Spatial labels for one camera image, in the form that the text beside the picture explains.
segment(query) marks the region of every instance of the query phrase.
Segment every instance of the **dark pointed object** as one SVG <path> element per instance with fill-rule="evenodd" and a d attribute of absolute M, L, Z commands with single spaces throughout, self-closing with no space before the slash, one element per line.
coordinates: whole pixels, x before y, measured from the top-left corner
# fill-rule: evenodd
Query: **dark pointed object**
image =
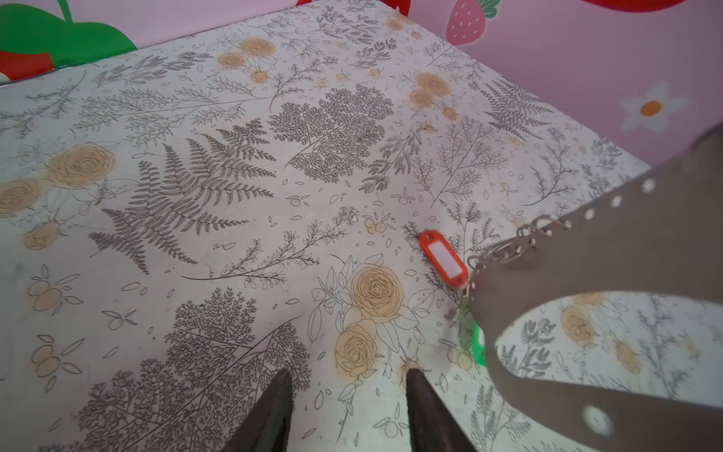
<path fill-rule="evenodd" d="M 223 452 L 284 452 L 293 407 L 291 374 L 283 369 L 271 380 Z"/>
<path fill-rule="evenodd" d="M 412 452 L 476 452 L 419 369 L 407 373 Z"/>

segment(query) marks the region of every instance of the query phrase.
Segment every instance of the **orange rose illustration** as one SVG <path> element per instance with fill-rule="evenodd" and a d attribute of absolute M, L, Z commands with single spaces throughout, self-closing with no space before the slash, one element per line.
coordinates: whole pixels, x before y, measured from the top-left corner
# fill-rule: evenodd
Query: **orange rose illustration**
<path fill-rule="evenodd" d="M 429 72 L 421 73 L 417 78 L 416 82 L 422 90 L 428 91 L 435 95 L 447 95 L 450 93 L 450 87 L 447 82 L 442 80 L 438 75 L 430 74 Z"/>
<path fill-rule="evenodd" d="M 432 94 L 428 93 L 424 90 L 415 90 L 412 91 L 409 95 L 409 100 L 419 108 L 429 108 L 432 106 L 432 103 L 434 102 L 434 99 L 432 98 Z"/>
<path fill-rule="evenodd" d="M 640 373 L 640 359 L 638 354 L 630 348 L 627 342 L 617 341 L 615 343 L 615 354 L 617 360 L 623 365 L 625 370 L 631 374 L 637 375 Z"/>
<path fill-rule="evenodd" d="M 271 56 L 276 52 L 276 47 L 271 41 L 264 38 L 248 38 L 239 46 L 242 52 L 250 56 Z"/>
<path fill-rule="evenodd" d="M 253 80 L 254 83 L 266 83 L 269 80 L 269 76 L 266 71 L 254 71 L 254 73 L 251 74 L 251 80 Z"/>
<path fill-rule="evenodd" d="M 445 108 L 445 110 L 442 112 L 442 115 L 450 121 L 456 121 L 459 117 L 459 115 L 457 115 L 457 112 L 454 111 L 454 108 L 450 107 Z"/>
<path fill-rule="evenodd" d="M 350 325 L 336 340 L 336 365 L 351 377 L 372 369 L 377 357 L 377 327 L 369 319 Z"/>
<path fill-rule="evenodd" d="M 50 162 L 50 178 L 57 187 L 77 188 L 104 179 L 113 169 L 113 154 L 86 143 L 58 154 Z"/>
<path fill-rule="evenodd" d="M 588 309 L 596 309 L 605 303 L 604 294 L 602 292 L 589 292 L 587 294 L 577 294 L 574 296 L 575 303 L 584 304 Z"/>
<path fill-rule="evenodd" d="M 60 224 L 55 221 L 43 223 L 22 236 L 22 243 L 29 250 L 42 250 L 50 246 L 60 235 Z"/>
<path fill-rule="evenodd" d="M 0 183 L 0 215 L 11 215 L 31 206 L 50 187 L 50 182 L 37 179 Z"/>
<path fill-rule="evenodd" d="M 367 265 L 354 276 L 350 295 L 361 314 L 377 323 L 397 317 L 404 301 L 397 276 L 389 268 L 378 265 Z"/>
<path fill-rule="evenodd" d="M 402 22 L 399 22 L 399 21 L 394 20 L 394 19 L 389 19 L 389 20 L 387 21 L 387 26 L 388 26 L 389 28 L 391 28 L 392 30 L 397 30 L 397 31 L 404 29 L 404 25 L 402 25 Z"/>
<path fill-rule="evenodd" d="M 588 316 L 587 310 L 582 306 L 568 306 L 560 316 L 562 329 L 565 334 L 580 347 L 588 346 L 595 339 L 595 330 Z"/>
<path fill-rule="evenodd" d="M 241 54 L 221 54 L 217 58 L 218 63 L 227 68 L 227 69 L 237 69 L 244 64 L 246 64 L 246 60 Z"/>

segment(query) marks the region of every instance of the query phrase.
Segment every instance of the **white flower decal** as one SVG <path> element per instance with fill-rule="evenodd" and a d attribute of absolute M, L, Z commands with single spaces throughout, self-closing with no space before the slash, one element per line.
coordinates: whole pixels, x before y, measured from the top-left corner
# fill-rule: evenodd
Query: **white flower decal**
<path fill-rule="evenodd" d="M 670 97 L 670 86 L 667 82 L 659 82 L 651 88 L 645 97 L 628 98 L 620 101 L 628 115 L 620 125 L 624 132 L 645 126 L 651 132 L 665 132 L 668 128 L 669 116 L 687 108 L 690 98 Z"/>

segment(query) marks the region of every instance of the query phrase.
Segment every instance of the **botanical pattern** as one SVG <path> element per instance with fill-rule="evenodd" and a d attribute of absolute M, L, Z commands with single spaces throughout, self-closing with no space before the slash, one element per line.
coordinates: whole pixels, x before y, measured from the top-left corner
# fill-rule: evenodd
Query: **botanical pattern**
<path fill-rule="evenodd" d="M 497 392 L 419 236 L 474 263 L 646 170 L 615 144 L 375 0 L 2 90 L 7 448 L 219 451 L 287 367 L 290 450 L 409 450 L 411 369 L 480 451 L 586 450 Z M 721 405 L 721 331 L 705 302 L 598 292 L 528 312 L 497 353 Z"/>

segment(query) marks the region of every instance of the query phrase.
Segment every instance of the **green key tag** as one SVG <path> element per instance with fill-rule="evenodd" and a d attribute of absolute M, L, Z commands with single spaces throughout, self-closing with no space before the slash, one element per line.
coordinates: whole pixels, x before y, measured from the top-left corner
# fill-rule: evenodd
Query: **green key tag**
<path fill-rule="evenodd" d="M 477 364 L 487 367 L 487 350 L 484 348 L 484 333 L 476 323 L 472 333 L 472 356 Z"/>

